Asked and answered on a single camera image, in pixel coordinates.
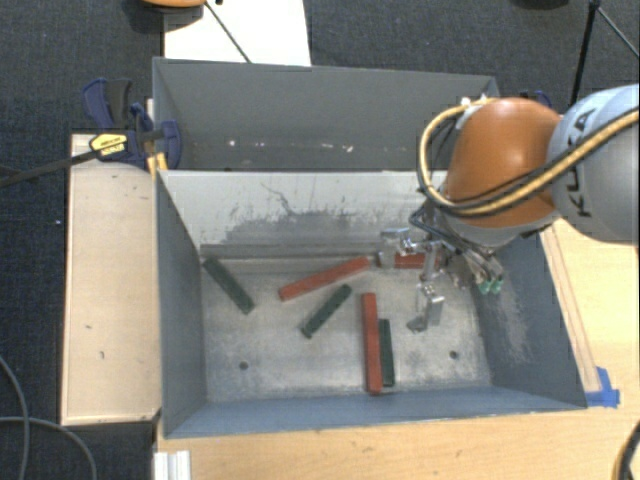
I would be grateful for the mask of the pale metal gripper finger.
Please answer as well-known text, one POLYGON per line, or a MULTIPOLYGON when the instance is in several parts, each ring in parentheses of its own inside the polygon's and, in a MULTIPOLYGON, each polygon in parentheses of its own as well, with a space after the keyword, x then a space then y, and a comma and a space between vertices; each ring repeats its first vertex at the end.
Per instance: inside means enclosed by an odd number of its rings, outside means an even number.
POLYGON ((408 227, 386 228, 380 232, 377 261, 382 268, 411 268, 417 245, 410 238, 408 227))
POLYGON ((407 323, 413 333, 422 333, 440 324, 445 297, 433 284, 420 284, 416 289, 415 316, 407 323))

